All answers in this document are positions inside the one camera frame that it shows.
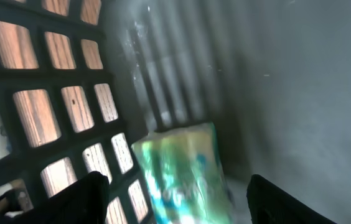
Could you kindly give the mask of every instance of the wooden floor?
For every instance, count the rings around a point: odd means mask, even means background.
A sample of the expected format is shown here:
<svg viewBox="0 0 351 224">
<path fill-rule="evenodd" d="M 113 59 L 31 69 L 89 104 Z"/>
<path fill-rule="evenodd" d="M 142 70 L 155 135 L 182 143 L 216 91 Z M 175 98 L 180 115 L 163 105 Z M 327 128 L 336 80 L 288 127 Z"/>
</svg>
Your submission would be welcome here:
<svg viewBox="0 0 351 224">
<path fill-rule="evenodd" d="M 45 0 L 42 7 L 50 12 L 67 16 L 68 5 L 69 0 Z M 81 19 L 87 23 L 97 24 L 100 7 L 100 0 L 84 0 Z M 62 34 L 46 32 L 45 39 L 54 68 L 75 69 L 77 67 L 68 37 Z M 98 44 L 92 40 L 82 40 L 81 45 L 88 68 L 102 69 Z M 0 21 L 0 59 L 4 67 L 8 69 L 34 69 L 39 67 L 31 44 L 29 31 L 25 27 Z M 118 114 L 109 85 L 106 83 L 95 85 L 95 92 L 105 122 L 117 119 Z M 83 88 L 80 86 L 63 88 L 62 96 L 74 131 L 79 133 L 92 128 L 94 120 Z M 61 136 L 57 119 L 52 111 L 51 102 L 45 90 L 17 92 L 14 95 L 14 101 L 32 147 L 55 141 Z M 112 144 L 115 148 L 121 171 L 125 173 L 134 164 L 131 160 L 124 134 L 113 137 Z M 111 181 L 111 173 L 100 144 L 87 148 L 83 153 L 83 158 L 88 171 L 97 170 L 107 175 Z M 77 181 L 69 158 L 63 158 L 47 166 L 42 171 L 41 177 L 50 197 Z M 147 214 L 147 205 L 139 182 L 135 182 L 130 186 L 129 194 L 137 218 L 141 221 Z M 118 198 L 113 200 L 108 207 L 107 222 L 126 223 Z"/>
</svg>

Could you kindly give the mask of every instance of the green package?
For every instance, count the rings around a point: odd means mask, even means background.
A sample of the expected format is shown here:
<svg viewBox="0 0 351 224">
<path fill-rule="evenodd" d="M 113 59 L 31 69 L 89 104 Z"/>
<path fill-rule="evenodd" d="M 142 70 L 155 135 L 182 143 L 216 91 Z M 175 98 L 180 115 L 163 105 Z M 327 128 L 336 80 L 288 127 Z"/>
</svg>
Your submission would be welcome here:
<svg viewBox="0 0 351 224">
<path fill-rule="evenodd" d="M 212 123 L 152 133 L 132 148 L 158 224 L 232 222 Z"/>
</svg>

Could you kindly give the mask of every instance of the shiny plastic package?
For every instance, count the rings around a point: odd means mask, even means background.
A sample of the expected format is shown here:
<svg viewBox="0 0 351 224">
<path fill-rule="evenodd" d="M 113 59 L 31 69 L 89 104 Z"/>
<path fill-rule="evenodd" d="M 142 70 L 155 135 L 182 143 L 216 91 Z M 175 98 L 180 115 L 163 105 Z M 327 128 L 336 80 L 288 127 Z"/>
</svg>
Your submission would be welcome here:
<svg viewBox="0 0 351 224">
<path fill-rule="evenodd" d="M 232 222 L 213 124 L 152 133 L 132 148 L 158 224 Z"/>
</svg>

